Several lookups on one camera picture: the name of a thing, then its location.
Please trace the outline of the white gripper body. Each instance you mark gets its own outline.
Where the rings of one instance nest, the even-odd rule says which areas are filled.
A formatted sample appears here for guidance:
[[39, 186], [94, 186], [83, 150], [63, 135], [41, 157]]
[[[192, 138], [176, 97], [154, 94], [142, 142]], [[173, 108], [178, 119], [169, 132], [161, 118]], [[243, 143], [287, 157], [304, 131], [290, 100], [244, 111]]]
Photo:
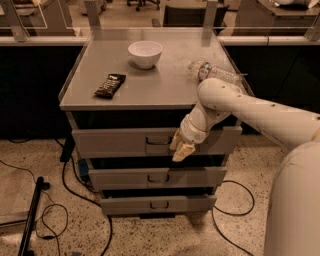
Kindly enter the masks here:
[[208, 136], [205, 118], [200, 114], [187, 114], [180, 124], [180, 136], [185, 143], [201, 144]]

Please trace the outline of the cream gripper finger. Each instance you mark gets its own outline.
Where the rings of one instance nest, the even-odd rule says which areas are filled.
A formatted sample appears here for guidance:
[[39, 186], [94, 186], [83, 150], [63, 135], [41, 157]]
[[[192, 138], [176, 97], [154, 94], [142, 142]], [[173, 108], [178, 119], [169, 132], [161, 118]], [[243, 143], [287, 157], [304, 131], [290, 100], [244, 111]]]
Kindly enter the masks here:
[[170, 143], [169, 149], [176, 150], [178, 144], [180, 143], [181, 136], [180, 136], [180, 129], [177, 129], [172, 137], [172, 141]]
[[195, 146], [193, 144], [179, 142], [177, 145], [173, 146], [171, 150], [174, 152], [172, 160], [174, 162], [181, 162], [194, 153]]

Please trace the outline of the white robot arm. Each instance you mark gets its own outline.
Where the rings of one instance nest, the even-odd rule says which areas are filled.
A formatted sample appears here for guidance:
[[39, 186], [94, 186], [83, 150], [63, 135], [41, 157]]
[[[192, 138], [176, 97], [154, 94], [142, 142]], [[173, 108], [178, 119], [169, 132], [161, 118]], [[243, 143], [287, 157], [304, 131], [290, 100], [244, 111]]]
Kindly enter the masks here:
[[191, 155], [230, 115], [287, 148], [270, 192], [264, 256], [320, 256], [319, 115], [246, 95], [217, 78], [202, 81], [197, 98], [170, 145], [173, 160]]

